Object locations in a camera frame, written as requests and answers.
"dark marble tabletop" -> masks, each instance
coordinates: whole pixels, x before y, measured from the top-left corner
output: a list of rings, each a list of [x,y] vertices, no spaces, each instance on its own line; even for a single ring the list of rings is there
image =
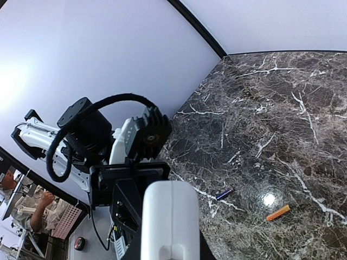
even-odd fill
[[[161,157],[217,259],[347,259],[347,54],[226,57],[172,123]]]

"orange marker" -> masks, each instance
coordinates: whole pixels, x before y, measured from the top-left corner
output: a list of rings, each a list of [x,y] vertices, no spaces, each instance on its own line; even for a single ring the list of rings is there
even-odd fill
[[[266,217],[267,221],[273,221],[274,219],[282,216],[284,213],[288,212],[289,210],[291,210],[291,208],[289,207],[289,205],[285,205],[282,209],[279,209],[278,211],[276,211],[275,213],[270,214],[269,216]]]

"white wall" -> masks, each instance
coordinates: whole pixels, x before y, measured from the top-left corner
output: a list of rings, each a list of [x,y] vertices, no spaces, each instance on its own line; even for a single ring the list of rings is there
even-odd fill
[[[343,0],[181,0],[228,54],[347,50]]]
[[[0,145],[51,181],[10,138],[29,109],[55,125],[83,96],[134,92],[171,116],[218,60],[165,0],[8,1],[0,11]],[[133,102],[102,109],[113,127],[142,111]],[[57,186],[87,201],[71,180]]]

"person's arm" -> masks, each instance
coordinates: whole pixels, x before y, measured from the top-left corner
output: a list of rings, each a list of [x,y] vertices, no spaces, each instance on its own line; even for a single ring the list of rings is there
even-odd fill
[[[45,191],[43,193],[41,201],[30,220],[30,225],[34,232],[39,232],[42,229],[42,218],[44,210],[53,202],[54,199],[55,197],[52,193],[48,191]]]

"black cable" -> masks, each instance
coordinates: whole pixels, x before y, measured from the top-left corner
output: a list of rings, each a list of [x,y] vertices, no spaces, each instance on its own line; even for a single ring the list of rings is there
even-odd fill
[[[100,242],[100,244],[102,245],[102,247],[108,251],[110,249],[110,237],[111,237],[111,234],[112,234],[112,230],[113,230],[113,227],[111,228],[111,231],[110,233],[108,234],[108,237],[107,237],[107,240],[108,240],[108,243],[107,243],[107,247],[105,246],[105,244],[103,243],[98,231],[97,231],[97,227],[95,226],[95,222],[94,222],[94,216],[93,216],[93,210],[92,210],[92,205],[91,205],[91,199],[90,199],[90,196],[88,194],[88,199],[89,199],[89,206],[91,208],[91,216],[92,216],[92,222],[93,222],[93,227],[94,227],[94,231],[95,231],[95,234],[96,236],[98,237],[98,240]]]
[[[119,101],[137,101],[142,104],[144,104],[147,107],[155,107],[156,105],[146,99],[143,96],[135,95],[135,94],[119,94],[115,96],[107,97],[103,100],[100,100],[99,102],[92,104],[91,106],[87,107],[85,110],[81,111],[80,113],[76,114],[69,122],[67,122],[58,132],[58,134],[55,136],[52,144],[50,145],[47,156],[46,156],[46,167],[47,172],[50,175],[50,177],[58,182],[62,183],[67,180],[67,178],[70,175],[71,167],[72,167],[72,149],[71,147],[68,147],[69,150],[69,156],[68,156],[68,162],[67,167],[62,176],[58,176],[53,169],[53,156],[55,153],[55,150],[57,149],[59,143],[64,139],[64,137],[71,132],[74,127],[78,125],[79,122],[81,122],[85,117],[89,116],[90,114],[98,111],[100,108],[103,108],[105,106],[108,106],[110,104],[119,102]]]

